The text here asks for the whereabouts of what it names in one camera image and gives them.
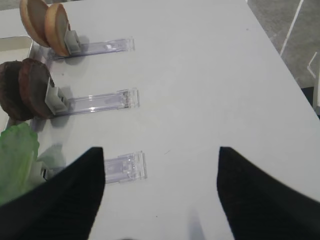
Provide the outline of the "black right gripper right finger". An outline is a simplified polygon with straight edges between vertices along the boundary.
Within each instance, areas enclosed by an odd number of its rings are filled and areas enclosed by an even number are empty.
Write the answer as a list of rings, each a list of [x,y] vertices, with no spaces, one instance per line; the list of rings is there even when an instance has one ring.
[[[320,203],[221,147],[217,193],[236,240],[318,240]]]

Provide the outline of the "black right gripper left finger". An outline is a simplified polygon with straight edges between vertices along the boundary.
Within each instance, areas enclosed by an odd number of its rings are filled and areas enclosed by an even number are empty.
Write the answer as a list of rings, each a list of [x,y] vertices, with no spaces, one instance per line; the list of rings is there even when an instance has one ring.
[[[92,147],[53,178],[0,207],[2,240],[87,240],[104,194],[104,151]]]

